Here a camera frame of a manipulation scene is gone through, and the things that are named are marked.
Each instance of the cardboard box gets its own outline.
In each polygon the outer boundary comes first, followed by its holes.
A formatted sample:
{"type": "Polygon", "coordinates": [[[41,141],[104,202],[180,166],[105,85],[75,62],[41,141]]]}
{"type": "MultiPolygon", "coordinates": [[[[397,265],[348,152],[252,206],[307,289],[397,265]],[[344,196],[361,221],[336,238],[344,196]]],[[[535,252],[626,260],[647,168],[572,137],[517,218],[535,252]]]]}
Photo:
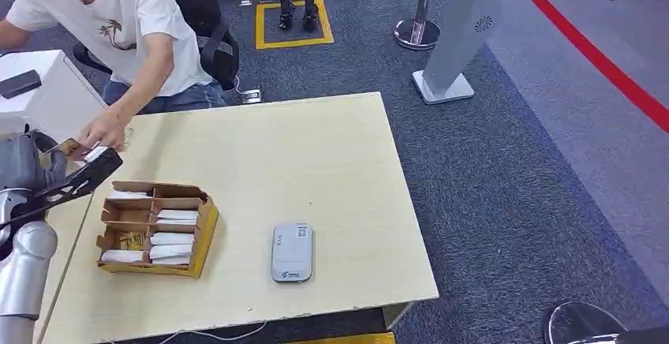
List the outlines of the cardboard box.
{"type": "Polygon", "coordinates": [[[160,184],[155,182],[115,181],[112,183],[118,191],[147,193],[151,198],[136,200],[115,200],[107,198],[101,215],[106,225],[105,233],[97,238],[101,249],[98,267],[115,273],[129,271],[159,275],[187,275],[198,279],[204,269],[209,246],[214,237],[219,210],[212,198],[196,186],[160,184]],[[197,210],[196,224],[157,224],[157,215],[162,209],[197,210]],[[152,264],[149,259],[151,250],[150,237],[155,232],[176,232],[194,234],[192,252],[188,265],[152,264]],[[128,243],[124,239],[133,237],[144,244],[133,248],[143,250],[141,262],[120,263],[101,261],[102,253],[108,249],[122,248],[128,243]]]}

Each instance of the man's hand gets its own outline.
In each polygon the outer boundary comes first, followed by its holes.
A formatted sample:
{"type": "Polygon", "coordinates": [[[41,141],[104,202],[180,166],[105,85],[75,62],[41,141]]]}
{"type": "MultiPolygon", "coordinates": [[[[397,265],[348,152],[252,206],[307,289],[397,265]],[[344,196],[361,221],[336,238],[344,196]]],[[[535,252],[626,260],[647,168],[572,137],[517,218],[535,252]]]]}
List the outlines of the man's hand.
{"type": "Polygon", "coordinates": [[[90,148],[99,141],[100,145],[119,149],[125,139],[125,127],[133,116],[158,94],[172,73],[174,68],[172,37],[154,33],[146,35],[144,42],[148,54],[133,86],[109,110],[81,131],[79,143],[90,148]]]}
{"type": "Polygon", "coordinates": [[[105,147],[120,149],[125,141],[127,124],[113,110],[107,110],[84,127],[77,141],[88,148],[100,142],[105,147]]]}

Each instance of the gray portable device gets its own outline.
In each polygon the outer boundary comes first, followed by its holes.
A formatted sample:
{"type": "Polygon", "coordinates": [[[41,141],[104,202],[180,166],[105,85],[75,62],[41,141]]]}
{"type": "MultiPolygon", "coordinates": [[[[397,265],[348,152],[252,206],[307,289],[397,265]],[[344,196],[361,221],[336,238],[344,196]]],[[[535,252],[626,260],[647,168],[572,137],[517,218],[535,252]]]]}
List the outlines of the gray portable device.
{"type": "Polygon", "coordinates": [[[303,282],[311,276],[312,228],[304,223],[278,224],[272,239],[272,279],[303,282]]]}

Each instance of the black phone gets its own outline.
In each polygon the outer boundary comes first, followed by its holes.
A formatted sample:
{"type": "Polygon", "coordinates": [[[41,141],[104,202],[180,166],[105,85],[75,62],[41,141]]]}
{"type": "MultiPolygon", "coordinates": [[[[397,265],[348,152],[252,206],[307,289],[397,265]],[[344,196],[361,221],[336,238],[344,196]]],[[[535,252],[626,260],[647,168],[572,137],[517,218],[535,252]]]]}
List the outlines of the black phone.
{"type": "Polygon", "coordinates": [[[42,86],[42,80],[39,78],[39,73],[33,69],[0,81],[0,95],[10,99],[37,89],[40,86],[42,86]]]}

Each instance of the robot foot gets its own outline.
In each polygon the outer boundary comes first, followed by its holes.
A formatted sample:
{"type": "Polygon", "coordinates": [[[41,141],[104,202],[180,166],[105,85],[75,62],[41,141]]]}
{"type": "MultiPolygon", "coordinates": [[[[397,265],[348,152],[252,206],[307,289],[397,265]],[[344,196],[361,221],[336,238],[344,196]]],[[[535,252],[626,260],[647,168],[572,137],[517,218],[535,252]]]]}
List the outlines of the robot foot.
{"type": "Polygon", "coordinates": [[[281,16],[278,18],[278,27],[282,30],[290,30],[293,27],[293,15],[295,13],[295,6],[291,3],[290,10],[281,13],[281,16]]]}
{"type": "Polygon", "coordinates": [[[318,6],[313,6],[313,13],[305,12],[305,18],[302,21],[302,27],[308,32],[312,32],[318,25],[318,6]]]}

